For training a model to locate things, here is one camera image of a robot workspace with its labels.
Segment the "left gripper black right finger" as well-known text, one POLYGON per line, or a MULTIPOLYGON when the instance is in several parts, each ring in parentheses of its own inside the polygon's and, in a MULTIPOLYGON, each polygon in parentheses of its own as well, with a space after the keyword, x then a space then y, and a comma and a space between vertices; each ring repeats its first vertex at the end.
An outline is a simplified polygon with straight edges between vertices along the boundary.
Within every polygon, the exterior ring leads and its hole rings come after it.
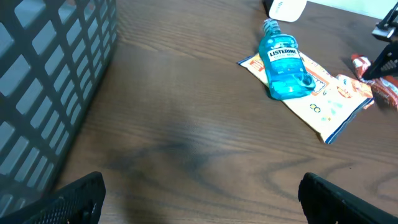
POLYGON ((300 181, 298 200, 309 223, 397 223, 396 216, 311 172, 300 181))

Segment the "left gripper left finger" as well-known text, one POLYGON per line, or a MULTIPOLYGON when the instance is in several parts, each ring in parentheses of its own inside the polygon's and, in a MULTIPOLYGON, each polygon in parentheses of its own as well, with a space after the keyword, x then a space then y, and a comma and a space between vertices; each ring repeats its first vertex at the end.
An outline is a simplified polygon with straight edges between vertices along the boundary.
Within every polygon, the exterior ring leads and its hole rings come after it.
POLYGON ((106 196, 102 173, 92 172, 1 218, 1 224, 97 224, 106 196))

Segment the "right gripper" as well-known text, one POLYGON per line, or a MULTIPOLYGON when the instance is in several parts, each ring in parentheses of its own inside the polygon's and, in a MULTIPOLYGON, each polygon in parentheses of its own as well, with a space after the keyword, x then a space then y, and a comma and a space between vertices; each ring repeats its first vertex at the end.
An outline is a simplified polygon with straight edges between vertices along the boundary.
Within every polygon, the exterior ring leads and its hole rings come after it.
POLYGON ((397 77, 397 4, 378 22, 372 35, 381 41, 391 42, 363 74, 363 79, 372 80, 386 76, 397 77))

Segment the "red snack bar wrapper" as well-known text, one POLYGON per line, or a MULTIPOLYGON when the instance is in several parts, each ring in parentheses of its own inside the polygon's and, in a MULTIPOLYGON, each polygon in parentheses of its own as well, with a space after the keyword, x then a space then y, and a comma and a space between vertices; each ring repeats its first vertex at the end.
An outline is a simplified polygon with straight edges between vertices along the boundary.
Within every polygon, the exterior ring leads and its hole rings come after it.
POLYGON ((371 87, 375 103, 381 108, 397 111, 397 80, 391 75, 365 80, 364 74, 371 66, 371 61, 361 54, 352 54, 351 61, 355 69, 355 77, 371 87))

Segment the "small orange packet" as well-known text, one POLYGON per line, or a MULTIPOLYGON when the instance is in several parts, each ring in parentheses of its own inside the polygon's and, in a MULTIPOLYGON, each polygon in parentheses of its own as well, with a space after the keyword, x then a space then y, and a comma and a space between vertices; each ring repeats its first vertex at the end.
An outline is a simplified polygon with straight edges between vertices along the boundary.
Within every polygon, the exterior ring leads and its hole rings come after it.
POLYGON ((351 95, 360 96, 362 98, 368 98, 371 100, 363 107, 364 110, 368 109, 374 104, 373 93, 369 85, 342 74, 338 74, 336 78, 351 95))

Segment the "cream snack bag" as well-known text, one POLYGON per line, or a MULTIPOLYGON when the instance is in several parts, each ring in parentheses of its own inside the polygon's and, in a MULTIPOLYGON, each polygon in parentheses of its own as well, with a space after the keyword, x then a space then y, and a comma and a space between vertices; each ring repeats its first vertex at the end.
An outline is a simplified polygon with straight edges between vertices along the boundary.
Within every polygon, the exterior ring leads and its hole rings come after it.
POLYGON ((325 144, 331 144, 371 100, 351 95, 321 65, 301 52, 300 56, 316 87, 310 95, 282 102, 317 132, 325 144))

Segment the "blue mouthwash bottle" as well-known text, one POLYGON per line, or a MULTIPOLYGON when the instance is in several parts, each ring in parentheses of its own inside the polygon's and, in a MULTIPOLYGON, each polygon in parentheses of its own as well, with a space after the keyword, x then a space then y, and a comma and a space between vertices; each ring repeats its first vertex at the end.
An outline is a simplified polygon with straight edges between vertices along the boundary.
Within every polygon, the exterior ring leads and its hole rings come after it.
POLYGON ((296 39, 282 33, 273 19, 263 22, 263 31, 258 53, 266 69, 271 97, 288 100, 311 94, 316 84, 306 71, 296 39))

